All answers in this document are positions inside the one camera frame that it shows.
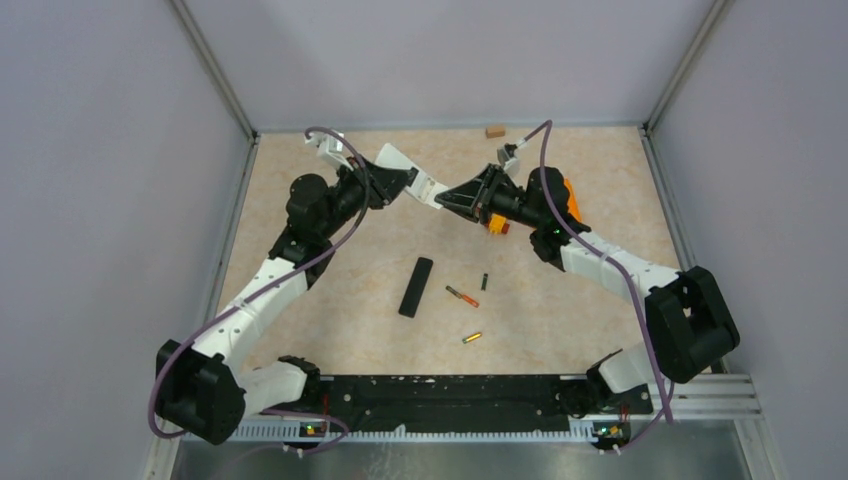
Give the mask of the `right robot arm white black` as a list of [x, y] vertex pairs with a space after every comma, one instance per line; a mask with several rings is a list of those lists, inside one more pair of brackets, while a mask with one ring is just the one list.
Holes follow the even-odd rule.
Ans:
[[501, 216], [531, 228], [539, 259], [633, 302], [642, 340], [596, 362], [586, 397], [612, 412], [637, 386], [668, 380], [684, 384], [735, 350], [740, 334], [715, 276], [655, 264], [606, 241], [570, 211], [571, 192], [560, 171], [535, 168], [525, 186], [488, 165], [473, 179], [442, 188], [430, 202], [474, 223]]

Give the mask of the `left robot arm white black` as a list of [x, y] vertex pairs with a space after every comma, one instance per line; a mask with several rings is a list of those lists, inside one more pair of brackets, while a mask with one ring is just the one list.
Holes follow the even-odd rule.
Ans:
[[419, 171], [369, 161], [337, 171], [330, 185], [304, 174], [289, 188], [287, 223], [252, 280], [211, 322], [184, 342], [170, 340], [156, 356], [156, 379], [148, 420], [155, 435], [166, 420], [180, 434], [213, 445], [227, 440], [246, 417], [279, 404], [308, 413], [319, 404], [317, 368], [285, 357], [250, 372], [242, 366], [265, 331], [320, 278], [337, 245], [332, 236], [345, 224], [359, 225], [370, 209], [391, 204]]

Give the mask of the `gold green AAA battery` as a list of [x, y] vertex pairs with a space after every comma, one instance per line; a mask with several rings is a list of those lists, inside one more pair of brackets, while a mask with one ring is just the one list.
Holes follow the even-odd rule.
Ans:
[[462, 339], [463, 344], [468, 344], [482, 337], [482, 332], [475, 332], [471, 335], [468, 335]]

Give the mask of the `orange AAA battery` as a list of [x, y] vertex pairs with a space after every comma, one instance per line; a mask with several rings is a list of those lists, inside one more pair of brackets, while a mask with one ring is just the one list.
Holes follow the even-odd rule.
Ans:
[[446, 290], [447, 290], [447, 291], [448, 291], [451, 295], [453, 295], [454, 297], [456, 297], [456, 298], [458, 298], [458, 299], [460, 299], [460, 300], [462, 300], [462, 301], [464, 301], [464, 302], [468, 303], [469, 305], [473, 306], [474, 308], [478, 308], [478, 307], [480, 306], [480, 304], [479, 304], [479, 302], [478, 302], [477, 300], [475, 300], [474, 298], [470, 297], [469, 295], [466, 295], [466, 294], [464, 294], [464, 293], [462, 293], [462, 292], [460, 292], [460, 291], [456, 290], [455, 288], [451, 287], [450, 285], [446, 285], [446, 286], [445, 286], [445, 289], [446, 289]]

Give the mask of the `white remote control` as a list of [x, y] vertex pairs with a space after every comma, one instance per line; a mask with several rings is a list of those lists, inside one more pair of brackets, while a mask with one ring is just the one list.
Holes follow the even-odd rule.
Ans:
[[403, 154], [391, 143], [386, 143], [378, 152], [376, 165], [388, 169], [406, 170], [410, 179], [404, 192], [423, 205], [434, 209], [443, 206], [436, 201], [436, 196], [448, 190], [448, 187], [424, 171], [409, 157]]

